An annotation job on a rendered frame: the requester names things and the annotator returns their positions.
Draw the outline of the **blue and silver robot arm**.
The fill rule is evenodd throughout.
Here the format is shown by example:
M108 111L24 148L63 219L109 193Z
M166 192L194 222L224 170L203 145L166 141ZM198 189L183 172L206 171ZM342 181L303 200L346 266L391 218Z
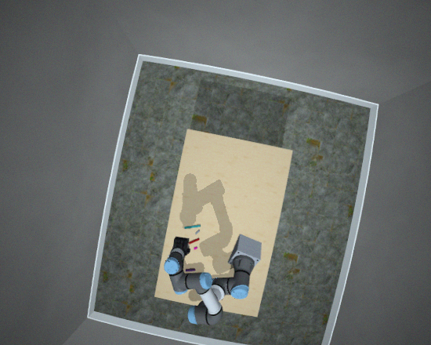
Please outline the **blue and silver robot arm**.
M231 278L212 278L208 272L184 274L183 257L182 249L173 249L165 261L164 269L169 274L175 294L181 295L188 289L195 289L202 298L197 306L191 306L188 310L187 317L190 323L215 325L223 316L223 307L219 299L222 300L225 295L230 294L235 299L247 297L250 274L255 266L251 257L245 255L234 257L234 276Z

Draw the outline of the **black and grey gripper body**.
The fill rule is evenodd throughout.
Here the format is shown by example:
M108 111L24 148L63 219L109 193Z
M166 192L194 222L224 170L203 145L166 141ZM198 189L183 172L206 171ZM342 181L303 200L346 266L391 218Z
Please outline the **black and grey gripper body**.
M189 243L188 242L189 241L189 239L187 240L187 238L181 238L181 237L175 237L174 238L174 243L173 243L173 249L176 249L176 248L179 248L179 249L182 249L183 250L183 253L184 253L184 257L185 256L187 256L187 244ZM178 243L176 243L176 242L178 242ZM186 243L187 242L187 243ZM176 246L177 247L175 247L175 243L176 243ZM181 245L181 243L184 243L183 245ZM175 247L175 248L174 248ZM173 250L172 249L172 250ZM171 250L171 251L172 251ZM185 255L185 252L184 252L184 250L185 250L185 252L186 252L186 255ZM184 259L184 257L183 257L183 259Z

